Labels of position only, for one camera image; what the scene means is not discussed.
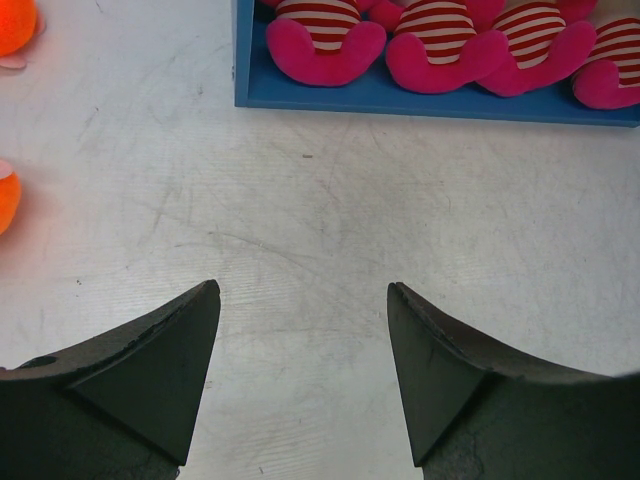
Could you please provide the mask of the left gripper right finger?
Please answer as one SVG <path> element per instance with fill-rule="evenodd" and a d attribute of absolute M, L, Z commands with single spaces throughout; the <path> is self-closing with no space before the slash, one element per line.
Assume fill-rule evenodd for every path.
<path fill-rule="evenodd" d="M 412 459 L 427 479 L 635 479 L 639 377 L 517 350 L 402 283 L 387 315 Z"/>

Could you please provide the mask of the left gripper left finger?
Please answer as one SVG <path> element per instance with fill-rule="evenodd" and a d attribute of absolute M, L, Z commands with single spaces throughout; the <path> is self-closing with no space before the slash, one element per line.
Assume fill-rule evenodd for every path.
<path fill-rule="evenodd" d="M 175 479 L 220 316 L 204 281 L 158 309 L 1 372 L 4 479 Z"/>

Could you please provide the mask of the black-haired doll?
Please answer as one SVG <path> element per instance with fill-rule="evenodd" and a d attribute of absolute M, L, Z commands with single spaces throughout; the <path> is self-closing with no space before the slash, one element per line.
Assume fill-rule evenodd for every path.
<path fill-rule="evenodd" d="M 0 161 L 0 234 L 11 225 L 21 199 L 21 182 L 13 166 Z"/>
<path fill-rule="evenodd" d="M 23 69 L 21 51 L 44 28 L 34 0 L 1 0 L 1 67 Z"/>

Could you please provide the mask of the white plush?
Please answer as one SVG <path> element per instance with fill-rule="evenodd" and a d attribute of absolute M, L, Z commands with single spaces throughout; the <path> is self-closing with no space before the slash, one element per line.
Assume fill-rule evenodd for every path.
<path fill-rule="evenodd" d="M 397 85 L 441 94 L 493 73 L 508 56 L 491 27 L 505 3 L 495 0 L 374 1 L 370 20 L 390 35 L 385 62 Z"/>
<path fill-rule="evenodd" d="M 615 110 L 639 104 L 639 16 L 617 15 L 596 28 L 596 43 L 572 79 L 583 105 Z"/>
<path fill-rule="evenodd" d="M 373 1 L 267 1 L 275 19 L 266 43 L 276 66 L 308 86 L 344 86 L 363 75 L 382 53 L 385 29 L 362 19 Z"/>

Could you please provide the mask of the pink plush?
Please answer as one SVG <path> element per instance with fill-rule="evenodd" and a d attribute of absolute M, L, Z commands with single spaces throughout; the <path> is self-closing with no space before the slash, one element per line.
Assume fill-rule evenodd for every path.
<path fill-rule="evenodd" d="M 478 84 L 501 97 L 518 96 L 566 79 L 596 42 L 588 20 L 596 0 L 506 1 L 490 28 L 508 41 L 504 62 Z"/>

